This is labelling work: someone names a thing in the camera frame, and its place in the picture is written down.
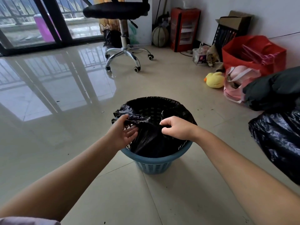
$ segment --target office chair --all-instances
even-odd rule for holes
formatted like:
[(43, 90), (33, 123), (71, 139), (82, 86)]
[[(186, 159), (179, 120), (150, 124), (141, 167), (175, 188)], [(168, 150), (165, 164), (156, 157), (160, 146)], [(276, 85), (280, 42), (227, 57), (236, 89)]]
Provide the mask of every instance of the office chair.
[[(92, 5), (88, 0), (83, 1), (88, 5), (88, 7), (83, 10), (85, 17), (119, 19), (120, 22), (122, 48), (110, 48), (105, 52), (105, 57), (107, 58), (105, 66), (106, 71), (110, 71), (111, 61), (122, 54), (130, 56), (134, 60), (136, 64), (134, 71), (140, 71), (140, 62), (132, 51), (146, 51), (148, 52), (148, 59), (153, 60), (153, 55), (148, 50), (142, 48), (131, 48), (127, 45), (126, 35), (122, 24), (123, 20), (130, 20), (133, 26), (138, 28), (131, 20), (143, 15), (148, 15), (148, 11), (150, 10), (148, 0), (142, 0), (142, 2), (119, 2), (118, 0), (111, 0), (112, 2), (105, 2), (96, 5)], [(108, 53), (111, 51), (117, 51), (117, 53), (110, 56)]]

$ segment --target yellow duck plush toy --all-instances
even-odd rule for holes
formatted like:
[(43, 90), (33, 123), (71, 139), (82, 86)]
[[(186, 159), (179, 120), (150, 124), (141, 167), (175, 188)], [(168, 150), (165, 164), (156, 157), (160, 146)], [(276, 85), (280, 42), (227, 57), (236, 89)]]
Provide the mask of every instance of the yellow duck plush toy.
[(206, 84), (211, 88), (221, 88), (224, 86), (224, 79), (225, 77), (222, 76), (221, 72), (211, 72), (207, 74), (204, 82), (206, 82)]

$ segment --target blue plastic trash basket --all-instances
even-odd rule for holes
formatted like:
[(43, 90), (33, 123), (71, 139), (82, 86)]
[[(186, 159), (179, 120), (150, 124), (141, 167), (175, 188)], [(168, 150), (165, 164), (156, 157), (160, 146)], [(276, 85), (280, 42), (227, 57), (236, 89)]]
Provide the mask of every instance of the blue plastic trash basket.
[(127, 148), (123, 148), (121, 151), (127, 155), (130, 159), (133, 159), (137, 166), (146, 174), (160, 174), (167, 170), (171, 163), (181, 157), (192, 145), (192, 141), (187, 141), (185, 145), (173, 155), (168, 155), (160, 158), (147, 158), (129, 151)]

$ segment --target hand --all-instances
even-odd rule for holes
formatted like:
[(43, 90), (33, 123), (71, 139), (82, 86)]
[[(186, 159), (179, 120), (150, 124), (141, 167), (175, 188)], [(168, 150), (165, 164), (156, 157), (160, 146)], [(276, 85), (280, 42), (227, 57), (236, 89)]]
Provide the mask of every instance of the hand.
[(172, 116), (163, 119), (160, 125), (170, 125), (171, 128), (162, 128), (161, 132), (165, 135), (175, 137), (180, 140), (195, 141), (198, 126), (194, 125), (180, 117)]
[(125, 148), (130, 142), (137, 137), (138, 128), (132, 126), (126, 130), (124, 121), (128, 118), (128, 114), (122, 115), (107, 131), (105, 138), (108, 144), (116, 151)]

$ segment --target basket rim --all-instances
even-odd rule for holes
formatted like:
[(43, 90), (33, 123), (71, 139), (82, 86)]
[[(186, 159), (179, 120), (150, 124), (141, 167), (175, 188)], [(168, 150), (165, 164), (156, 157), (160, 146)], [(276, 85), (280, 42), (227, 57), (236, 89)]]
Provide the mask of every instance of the basket rim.
[(186, 144), (182, 147), (181, 150), (178, 152), (168, 155), (165, 157), (160, 157), (160, 158), (148, 158), (148, 157), (143, 157), (137, 154), (134, 154), (133, 152), (129, 151), (127, 148), (121, 149), (121, 151), (128, 156), (130, 159), (133, 159), (134, 161), (140, 162), (140, 163), (145, 163), (145, 164), (162, 164), (162, 163), (168, 163), (172, 162), (175, 159), (178, 159), (181, 157), (186, 151), (191, 147), (192, 141), (187, 141)]

